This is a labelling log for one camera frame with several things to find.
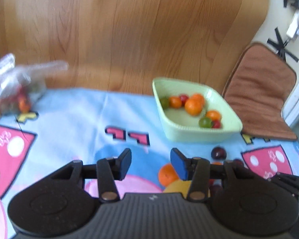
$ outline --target white wall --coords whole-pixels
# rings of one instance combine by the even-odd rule
[[[271,38],[273,41],[277,41],[276,34],[274,29],[278,27],[280,35],[282,39],[286,40],[286,32],[289,27],[289,24],[294,15],[295,9],[291,6],[287,6],[287,8],[283,7],[283,0],[270,0],[269,3],[269,11],[267,14],[267,18],[253,41],[259,41],[262,43],[267,43],[268,38]],[[295,56],[299,58],[299,39],[295,42],[290,42],[286,49],[292,52]],[[287,63],[296,71],[297,73],[297,81],[299,81],[299,61],[296,63],[291,57],[286,55]]]

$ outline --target wood grain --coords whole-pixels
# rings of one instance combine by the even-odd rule
[[[67,60],[50,87],[152,94],[166,76],[218,92],[269,0],[0,0],[0,56]]]

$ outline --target bag of fruit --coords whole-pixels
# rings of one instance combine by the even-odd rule
[[[28,113],[46,90],[45,77],[68,66],[65,61],[16,66],[14,55],[5,55],[0,60],[0,115]]]

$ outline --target white polka dot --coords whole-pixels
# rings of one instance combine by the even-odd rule
[[[276,157],[278,158],[278,160],[282,163],[285,162],[285,158],[283,156],[283,154],[280,151],[276,151]]]
[[[13,139],[11,139],[7,145],[8,153],[12,157],[17,157],[21,155],[24,148],[25,148],[25,142],[19,136],[16,136]]]
[[[278,171],[278,167],[276,166],[275,163],[270,163],[270,168],[272,169],[273,172],[277,172]]]
[[[250,157],[250,162],[253,166],[258,166],[259,165],[259,162],[258,162],[258,159],[256,156],[251,156]]]

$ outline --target ribbed gray surface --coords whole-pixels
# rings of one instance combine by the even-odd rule
[[[181,194],[126,194],[102,205],[80,230],[54,239],[253,239],[219,225],[203,204]],[[263,239],[291,239],[288,234]],[[17,235],[14,239],[34,239]]]

